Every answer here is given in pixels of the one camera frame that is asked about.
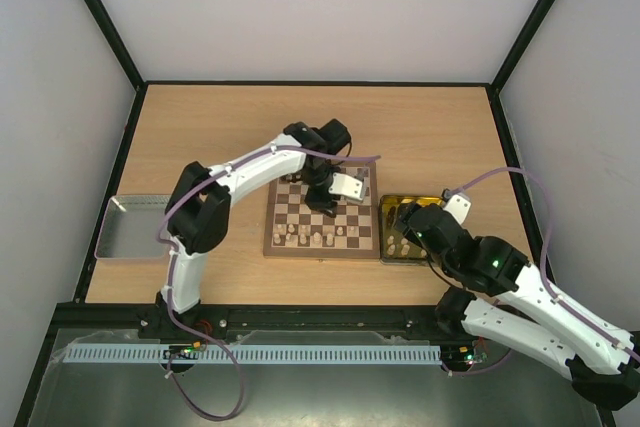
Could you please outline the yellow tin tray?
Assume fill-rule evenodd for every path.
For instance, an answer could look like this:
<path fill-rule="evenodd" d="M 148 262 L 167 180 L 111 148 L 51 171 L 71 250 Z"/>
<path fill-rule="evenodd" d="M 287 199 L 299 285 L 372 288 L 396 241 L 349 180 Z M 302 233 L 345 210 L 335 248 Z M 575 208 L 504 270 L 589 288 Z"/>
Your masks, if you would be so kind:
<path fill-rule="evenodd" d="M 404 217 L 443 201 L 431 196 L 383 195 L 378 204 L 380 261 L 388 265 L 425 265 L 428 253 Z"/>

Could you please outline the wooden chess board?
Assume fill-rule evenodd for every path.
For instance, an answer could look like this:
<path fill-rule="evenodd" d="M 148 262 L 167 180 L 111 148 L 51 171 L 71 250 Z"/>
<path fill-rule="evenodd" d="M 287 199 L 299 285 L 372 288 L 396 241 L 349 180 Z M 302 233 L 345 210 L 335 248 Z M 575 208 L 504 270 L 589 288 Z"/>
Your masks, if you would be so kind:
<path fill-rule="evenodd" d="M 347 164 L 341 171 L 363 180 L 364 200 L 337 202 L 336 216 L 304 203 L 307 186 L 291 177 L 269 184 L 263 255 L 318 260 L 377 260 L 379 222 L 376 165 Z"/>

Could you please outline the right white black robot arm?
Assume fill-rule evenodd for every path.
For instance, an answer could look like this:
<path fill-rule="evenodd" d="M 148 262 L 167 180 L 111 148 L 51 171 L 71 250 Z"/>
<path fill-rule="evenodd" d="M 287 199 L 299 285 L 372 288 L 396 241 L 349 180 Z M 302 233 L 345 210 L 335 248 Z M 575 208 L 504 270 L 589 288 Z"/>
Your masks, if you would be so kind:
<path fill-rule="evenodd" d="M 639 394 L 639 341 L 551 283 L 503 239 L 472 236 L 468 199 L 400 206 L 396 229 L 456 280 L 435 307 L 445 337 L 483 337 L 524 354 L 570 381 L 587 401 L 618 411 Z"/>

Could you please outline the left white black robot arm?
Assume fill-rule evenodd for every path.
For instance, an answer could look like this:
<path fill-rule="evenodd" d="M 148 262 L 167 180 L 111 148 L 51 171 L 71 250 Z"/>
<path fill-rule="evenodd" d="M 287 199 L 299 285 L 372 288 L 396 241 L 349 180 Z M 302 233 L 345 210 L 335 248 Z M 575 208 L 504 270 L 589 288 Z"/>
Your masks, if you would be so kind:
<path fill-rule="evenodd" d="M 207 254 L 226 237 L 232 207 L 253 191 L 287 175 L 307 185 L 305 204 L 328 217 L 341 198 L 361 200 L 361 181 L 334 164 L 351 144 L 347 127 L 336 119 L 320 128 L 288 125 L 264 146 L 230 162 L 187 165 L 169 198 L 158 241 L 169 246 L 170 264 L 160 294 L 167 310 L 183 314 L 200 303 Z"/>

